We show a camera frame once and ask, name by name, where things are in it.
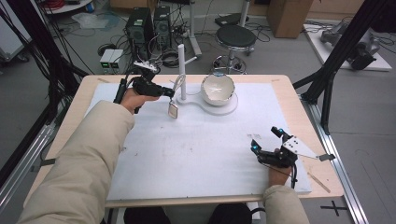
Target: white bowl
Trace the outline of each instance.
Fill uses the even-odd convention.
[[[233,97],[235,85],[233,80],[227,76],[209,75],[201,84],[201,94],[210,105],[226,105]]]

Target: black stool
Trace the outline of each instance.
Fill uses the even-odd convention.
[[[235,71],[246,74],[247,65],[243,60],[234,56],[235,51],[247,51],[249,54],[256,43],[256,36],[247,28],[239,25],[224,25],[216,32],[216,41],[230,50],[228,55],[222,55],[213,62],[214,72],[225,70],[226,74]]]

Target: stool leg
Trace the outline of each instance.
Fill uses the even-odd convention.
[[[227,64],[227,74],[230,75],[231,71],[233,70],[233,59],[235,56],[233,55],[233,50],[230,50],[228,54],[228,64]]]

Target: computer tower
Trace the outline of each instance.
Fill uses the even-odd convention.
[[[148,60],[154,47],[154,28],[151,19],[151,13],[148,7],[134,7],[131,16],[126,23],[125,30],[131,48],[134,50],[133,55],[139,53],[142,60]]]
[[[157,35],[158,49],[172,48],[170,7],[156,7],[154,12],[154,31]]]

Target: gray floor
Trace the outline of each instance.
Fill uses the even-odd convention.
[[[57,18],[62,24],[69,23],[73,13]],[[214,33],[218,26],[216,16],[208,16],[205,30]],[[79,30],[76,24],[61,25],[72,28],[73,34],[66,35],[84,62],[95,74],[102,74],[100,57],[96,51],[102,44],[109,43],[113,35],[122,35],[125,23],[113,17],[116,27],[103,30]],[[265,24],[265,18],[251,18],[250,22]],[[203,29],[204,19],[196,20],[196,30]],[[297,39],[273,38],[270,31],[264,31],[270,42],[257,42],[256,51],[250,56],[240,54],[248,64],[249,74],[284,74],[292,82],[316,72],[321,63],[305,34]],[[203,56],[187,65],[187,74],[207,74],[212,61],[226,53],[210,35],[198,35]],[[186,41],[186,59],[192,56],[191,46]],[[381,49],[380,55],[396,67],[395,54]],[[83,63],[72,54],[74,63],[86,70]],[[3,165],[35,119],[46,106],[48,82],[39,73],[34,62],[12,62],[0,68],[0,165]],[[176,68],[164,68],[161,74],[177,74]],[[340,69],[333,87],[330,131],[340,153],[349,178],[356,190],[370,223],[396,223],[396,70],[390,72],[351,71]],[[297,90],[302,93],[307,87]],[[16,195],[0,216],[0,223],[15,223],[21,210],[23,199],[30,188],[35,173],[26,176]],[[339,217],[334,210],[321,209],[322,205],[345,207],[343,198],[302,200],[311,223],[351,223],[348,211],[340,210]],[[189,218],[184,223],[204,223],[194,218],[197,207],[169,208],[181,211],[181,217]]]

